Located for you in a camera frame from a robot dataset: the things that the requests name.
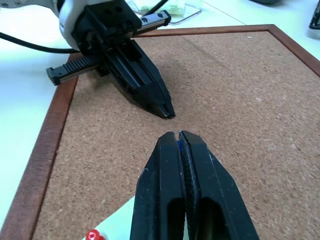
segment white table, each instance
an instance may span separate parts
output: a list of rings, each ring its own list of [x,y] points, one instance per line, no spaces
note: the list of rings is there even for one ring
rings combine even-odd
[[[168,28],[276,24],[320,59],[320,40],[306,37],[318,0],[283,0],[274,7],[248,0],[205,2],[200,15]],[[48,9],[39,6],[2,8],[0,22],[0,32],[43,46],[68,48],[60,35],[58,19]],[[45,69],[57,67],[67,59],[66,54],[43,53],[0,40],[0,227],[56,89]],[[113,218],[130,218],[130,214],[132,202]]]

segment brown wooden frame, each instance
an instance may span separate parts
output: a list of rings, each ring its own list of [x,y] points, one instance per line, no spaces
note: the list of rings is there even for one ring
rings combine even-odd
[[[320,77],[320,61],[273,24],[164,29],[148,32],[140,37],[265,31],[277,38]],[[79,56],[80,54],[72,54],[69,61]],[[56,89],[29,162],[2,227],[0,240],[31,240],[33,238],[77,80],[78,78],[76,77],[58,86]]]

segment cork surface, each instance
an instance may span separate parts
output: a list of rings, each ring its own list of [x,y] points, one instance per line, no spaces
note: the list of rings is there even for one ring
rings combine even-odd
[[[320,239],[320,79],[268,32],[136,40],[176,112],[79,78],[34,240],[81,239],[135,193],[158,137],[202,136],[234,177],[261,240]]]

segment black cable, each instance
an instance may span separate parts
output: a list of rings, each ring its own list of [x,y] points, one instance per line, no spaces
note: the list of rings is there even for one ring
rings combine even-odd
[[[147,11],[144,15],[149,15],[149,14],[154,14],[159,8],[161,8],[166,2],[168,2],[168,0],[161,0],[160,2],[158,2],[153,8],[151,8],[149,11]]]
[[[51,47],[46,47],[46,46],[40,46],[36,45],[27,41],[23,41],[21,39],[15,38],[13,36],[7,35],[3,32],[0,32],[0,39],[7,40],[11,43],[18,44],[20,46],[46,52],[46,53],[52,53],[52,54],[75,54],[78,53],[79,51],[72,49],[72,48],[51,48]]]

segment red object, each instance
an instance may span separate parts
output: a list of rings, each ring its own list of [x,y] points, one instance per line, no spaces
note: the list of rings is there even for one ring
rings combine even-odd
[[[92,229],[88,231],[88,233],[86,234],[85,240],[106,240],[106,239],[100,235],[97,229]]]

